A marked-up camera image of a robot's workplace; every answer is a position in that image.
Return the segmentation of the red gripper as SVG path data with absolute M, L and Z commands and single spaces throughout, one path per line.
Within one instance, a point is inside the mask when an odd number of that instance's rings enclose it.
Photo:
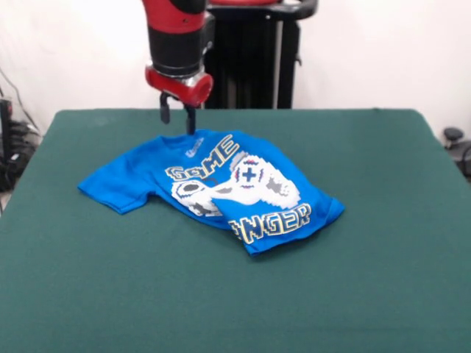
M 200 70 L 189 78 L 165 76 L 151 65 L 145 68 L 147 83 L 162 92 L 160 94 L 160 119 L 164 124 L 170 122 L 169 95 L 185 104 L 187 112 L 186 132 L 193 135 L 196 131 L 196 108 L 205 103 L 213 89 L 213 77 Z

